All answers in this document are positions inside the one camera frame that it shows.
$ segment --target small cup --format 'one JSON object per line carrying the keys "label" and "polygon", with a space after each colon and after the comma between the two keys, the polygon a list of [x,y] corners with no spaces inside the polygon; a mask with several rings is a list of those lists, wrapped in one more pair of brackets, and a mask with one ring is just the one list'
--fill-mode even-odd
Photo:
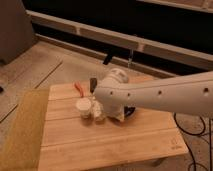
{"label": "small cup", "polygon": [[87,119],[91,116],[92,102],[88,98],[80,98],[76,102],[76,108],[81,114],[81,117]]}

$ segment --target concrete floor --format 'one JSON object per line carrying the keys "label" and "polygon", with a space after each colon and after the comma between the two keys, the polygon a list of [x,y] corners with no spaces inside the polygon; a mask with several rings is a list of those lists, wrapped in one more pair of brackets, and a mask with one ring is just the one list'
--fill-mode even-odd
{"label": "concrete floor", "polygon": [[[65,50],[63,48],[59,48],[44,42],[39,42],[41,46],[48,46],[54,54],[60,58],[63,63],[38,87],[38,88],[48,88],[52,84],[60,84],[60,83],[68,83],[74,81],[85,81],[89,80],[91,77],[97,77],[98,79],[102,78],[107,71],[111,68],[122,68],[124,69],[130,76],[139,76],[143,75],[143,73],[139,73],[133,71],[131,69],[127,69],[121,66],[117,66],[114,64],[109,64],[107,66],[102,65],[102,61],[98,59],[94,59],[92,57],[76,53],[70,50]],[[0,124],[0,146],[3,144],[4,139],[7,135],[8,129],[11,126],[11,123],[15,117],[15,111],[12,112],[3,123]],[[201,129],[201,124],[197,117],[191,117],[186,115],[179,115],[179,120],[181,125],[184,128],[191,132],[196,132]],[[207,168],[209,167],[209,153],[208,153],[208,145],[202,139],[197,137],[191,137],[188,135],[184,135],[185,140],[188,142],[189,146],[192,148],[195,153],[195,158],[197,162],[202,163]],[[166,159],[160,166],[152,167],[149,162],[146,163],[134,163],[129,165],[122,165],[119,167],[113,167],[110,169],[103,170],[187,170],[188,164],[191,163],[191,157],[189,154],[171,157]]]}

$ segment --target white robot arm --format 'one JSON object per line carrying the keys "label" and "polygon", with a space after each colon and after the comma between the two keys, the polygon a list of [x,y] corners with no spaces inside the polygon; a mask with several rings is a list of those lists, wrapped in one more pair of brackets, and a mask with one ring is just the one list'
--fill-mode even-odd
{"label": "white robot arm", "polygon": [[109,116],[134,106],[213,118],[213,72],[130,84],[123,70],[112,69],[94,95]]}

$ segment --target wooden cutting board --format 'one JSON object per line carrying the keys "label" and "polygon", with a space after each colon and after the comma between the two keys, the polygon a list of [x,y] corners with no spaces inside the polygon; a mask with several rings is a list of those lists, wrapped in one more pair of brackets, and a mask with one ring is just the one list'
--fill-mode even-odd
{"label": "wooden cutting board", "polygon": [[[131,82],[153,80],[151,76]],[[89,83],[81,83],[91,96]],[[82,120],[75,108],[80,98],[74,84],[50,89],[40,171],[88,170],[185,154],[188,149],[168,112],[137,109],[124,123]]]}

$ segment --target orange object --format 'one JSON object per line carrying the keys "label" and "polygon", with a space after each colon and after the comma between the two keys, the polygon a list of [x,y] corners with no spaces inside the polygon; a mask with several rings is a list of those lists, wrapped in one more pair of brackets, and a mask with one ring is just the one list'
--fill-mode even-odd
{"label": "orange object", "polygon": [[83,98],[84,97],[84,91],[83,91],[83,88],[81,87],[81,84],[75,83],[74,86],[79,91],[81,98]]}

